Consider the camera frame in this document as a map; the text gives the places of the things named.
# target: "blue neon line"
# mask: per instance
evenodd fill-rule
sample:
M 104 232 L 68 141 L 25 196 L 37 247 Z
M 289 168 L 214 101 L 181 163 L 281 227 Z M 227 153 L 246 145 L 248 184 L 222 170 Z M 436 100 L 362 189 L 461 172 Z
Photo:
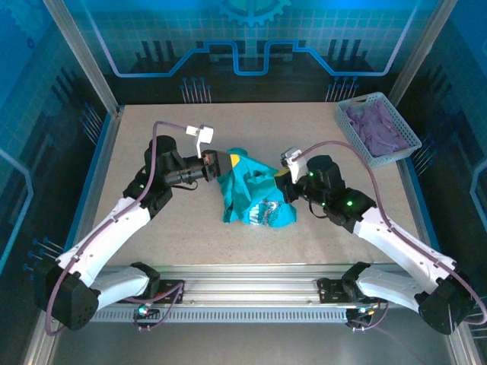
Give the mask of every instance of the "blue neon line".
M 440 244 L 438 243 L 438 238 L 436 237 L 436 233 L 434 232 L 433 223 L 431 222 L 431 217 L 428 212 L 428 207 L 426 206 L 426 200 L 423 195 L 423 191 L 421 190 L 421 186 L 419 185 L 418 175 L 414 170 L 411 158 L 406 158 L 405 162 L 408 173 L 411 176 L 412 188 L 414 189 L 414 193 L 416 195 L 416 198 L 418 199 L 419 210 L 421 211 L 422 220 L 425 223 L 426 233 L 428 234 L 429 242 L 432 249 L 440 252 Z
M 403 32 L 399 36 L 399 39 L 397 40 L 396 46 L 394 47 L 394 50 L 392 51 L 389 61 L 387 62 L 386 68 L 383 71 L 380 72 L 375 72 L 375 71 L 334 71 L 328 65 L 328 63 L 323 60 L 323 58 L 318 54 L 318 52 L 310 47 L 300 47 L 299 46 L 299 40 L 293 40 L 293 39 L 281 39 L 281 40 L 269 40 L 267 41 L 265 47 L 264 47 L 264 66 L 262 71 L 241 71 L 239 69 L 238 65 L 238 48 L 237 44 L 233 40 L 206 40 L 203 42 L 203 48 L 195 48 L 195 49 L 190 49 L 188 52 L 184 54 L 184 56 L 172 67 L 169 72 L 148 72 L 148 73 L 133 73 L 133 74 L 123 74 L 121 73 L 118 68 L 115 65 L 115 62 L 113 61 L 113 57 L 110 54 L 110 51 L 108 50 L 108 47 L 101 36 L 100 30 L 98 29 L 96 23 L 94 22 L 93 17 L 91 16 L 91 13 L 88 10 L 88 7 L 85 5 L 85 11 L 87 13 L 88 19 L 90 20 L 91 26 L 94 29 L 94 32 L 98 38 L 98 41 L 100 42 L 101 48 L 103 49 L 103 52 L 105 53 L 105 56 L 107 57 L 107 60 L 110 64 L 110 67 L 112 68 L 113 73 L 118 76 L 119 78 L 170 78 L 174 76 L 174 74 L 186 63 L 186 61 L 195 54 L 200 54 L 200 53 L 210 53 L 210 46 L 230 46 L 232 48 L 232 56 L 234 60 L 234 72 L 238 76 L 264 76 L 267 75 L 269 72 L 269 60 L 270 60 L 270 48 L 271 46 L 274 45 L 292 45 L 292 52 L 297 52 L 297 53 L 309 53 L 311 56 L 313 56 L 314 59 L 317 60 L 317 62 L 323 67 L 331 76 L 374 76 L 374 77 L 380 77 L 386 75 L 390 68 L 393 65 L 394 60 L 396 59 L 397 53 L 399 52 L 399 49 L 401 48 L 401 45 L 403 44 L 404 38 L 406 37 L 406 34 L 409 31 L 409 28 L 411 27 L 412 20 L 415 17 L 415 14 L 418 10 L 418 5 L 419 2 L 416 4 L 416 6 L 412 9 L 412 12 L 409 16 L 408 21 L 406 22 L 406 25 L 404 26 Z
M 98 138 L 97 146 L 93 153 L 93 158 L 91 159 L 90 168 L 88 169 L 88 174 L 86 175 L 86 180 L 84 181 L 83 190 L 81 190 L 81 195 L 79 197 L 78 207 L 76 208 L 75 216 L 71 223 L 71 228 L 69 229 L 68 238 L 66 239 L 66 244 L 64 250 L 67 251 L 73 247 L 75 244 L 76 231 L 81 221 L 81 216 L 83 215 L 84 206 L 88 200 L 88 193 L 90 192 L 91 183 L 93 182 L 94 172 L 97 169 L 98 160 L 100 159 L 101 150 L 103 148 L 103 143 L 107 137 L 107 131 L 110 126 L 110 114 L 107 113 L 105 122 L 103 123 L 103 128 L 101 129 L 100 137 Z
M 24 204 L 22 205 L 21 212 L 17 217 L 17 221 L 15 222 L 14 229 L 12 230 L 10 237 L 8 238 L 7 245 L 2 253 L 2 257 L 0 258 L 0 275 L 7 263 L 8 256 L 12 250 L 12 246 L 14 245 L 15 240 L 17 239 L 17 235 L 19 230 L 21 229 L 21 225 L 24 222 L 25 215 L 27 214 L 27 210 L 29 209 L 30 202 L 33 198 L 33 186 L 32 186 L 32 179 L 30 178 L 29 170 L 24 167 L 21 163 L 16 161 L 10 154 L 0 148 L 0 156 L 5 158 L 7 162 L 10 163 L 17 171 L 19 171 L 25 178 L 25 185 L 27 186 L 27 197 L 25 198 Z
M 470 185 L 470 196 L 472 197 L 473 204 L 479 213 L 480 220 L 484 225 L 485 230 L 487 231 L 487 217 L 485 216 L 485 212 L 482 207 L 482 203 L 480 202 L 479 197 L 477 196 L 477 184 L 479 183 L 479 175 L 480 173 L 487 168 L 487 158 L 484 159 L 481 163 L 477 165 L 475 170 L 473 171 L 472 175 L 472 184 Z

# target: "robotic arm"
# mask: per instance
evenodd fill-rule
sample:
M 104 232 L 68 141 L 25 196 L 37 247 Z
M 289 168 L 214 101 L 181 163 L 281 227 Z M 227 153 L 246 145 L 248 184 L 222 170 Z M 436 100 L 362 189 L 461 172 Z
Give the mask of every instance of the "robotic arm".
M 210 181 L 231 170 L 229 154 L 213 150 L 201 152 L 199 148 L 200 142 L 211 141 L 212 129 L 206 126 L 200 129 L 191 127 L 186 132 L 196 136 L 196 156 L 182 158 L 177 153 L 173 138 L 166 135 L 158 136 L 157 146 L 154 146 L 155 163 L 151 158 L 151 141 L 145 152 L 145 166 L 135 175 L 134 180 L 123 192 L 123 198 L 108 216 L 80 243 L 60 255 L 57 260 L 43 260 L 36 267 L 34 293 L 39 308 L 48 310 L 53 288 L 67 268 L 68 273 L 54 299 L 52 315 L 71 330 L 86 325 L 96 311 L 107 305 L 129 297 L 150 300 L 156 297 L 159 290 L 168 289 L 160 287 L 159 273 L 141 262 L 102 278 L 97 276 L 127 239 L 152 220 L 169 202 L 173 196 L 172 187 L 178 187 L 181 183 L 191 185 L 201 178 Z M 154 178 L 149 190 L 140 202 L 135 204 L 148 184 L 148 172 L 151 171 L 151 167 L 154 167 Z M 88 240 L 89 245 L 84 248 L 82 255 L 79 255 L 80 248 Z
M 470 314 L 474 304 L 466 288 L 444 268 L 466 279 L 466 275 L 458 271 L 457 263 L 426 246 L 391 219 L 387 218 L 389 225 L 386 224 L 371 198 L 345 187 L 338 165 L 329 156 L 312 157 L 308 162 L 305 159 L 296 161 L 300 154 L 295 148 L 286 151 L 282 155 L 286 168 L 275 176 L 286 202 L 304 198 L 312 213 L 312 205 L 320 206 L 325 215 L 317 217 L 329 218 L 332 223 L 367 240 L 411 275 L 411 278 L 395 275 L 359 262 L 339 283 L 320 279 L 320 299 L 382 298 L 419 313 L 436 331 L 452 333 Z M 434 261 L 420 251 L 432 256 Z

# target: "crumpled fabric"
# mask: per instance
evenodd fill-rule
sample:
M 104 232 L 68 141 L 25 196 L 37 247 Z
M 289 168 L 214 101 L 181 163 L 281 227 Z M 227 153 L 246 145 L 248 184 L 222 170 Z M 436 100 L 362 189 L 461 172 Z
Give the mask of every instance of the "crumpled fabric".
M 353 129 L 373 157 L 392 154 L 410 147 L 394 127 L 392 116 L 382 100 L 366 106 L 361 116 L 350 106 L 345 112 Z
M 297 220 L 296 208 L 287 204 L 274 183 L 278 172 L 247 156 L 242 148 L 231 148 L 239 161 L 231 171 L 218 177 L 224 200 L 222 220 L 241 221 L 268 227 L 284 227 Z

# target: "teal cloth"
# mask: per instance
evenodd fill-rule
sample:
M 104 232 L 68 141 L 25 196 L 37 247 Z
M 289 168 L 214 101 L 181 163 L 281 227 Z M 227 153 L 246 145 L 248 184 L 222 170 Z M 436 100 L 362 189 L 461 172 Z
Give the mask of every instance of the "teal cloth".
M 294 223 L 296 209 L 284 202 L 274 183 L 278 171 L 248 157 L 242 148 L 231 148 L 228 153 L 238 154 L 240 161 L 232 171 L 218 177 L 224 199 L 223 221 L 269 227 Z

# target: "gear logo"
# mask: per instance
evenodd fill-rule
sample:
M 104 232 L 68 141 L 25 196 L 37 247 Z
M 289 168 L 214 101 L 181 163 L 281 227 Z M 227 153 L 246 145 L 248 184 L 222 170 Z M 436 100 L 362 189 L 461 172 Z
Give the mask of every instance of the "gear logo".
M 274 17 L 283 14 L 283 8 L 291 4 L 290 0 L 217 0 L 220 15 L 226 15 L 228 21 L 237 21 L 239 26 L 247 24 L 264 25 L 274 21 Z
M 15 23 L 32 39 L 44 23 L 41 0 L 0 0 L 0 10 L 9 10 Z

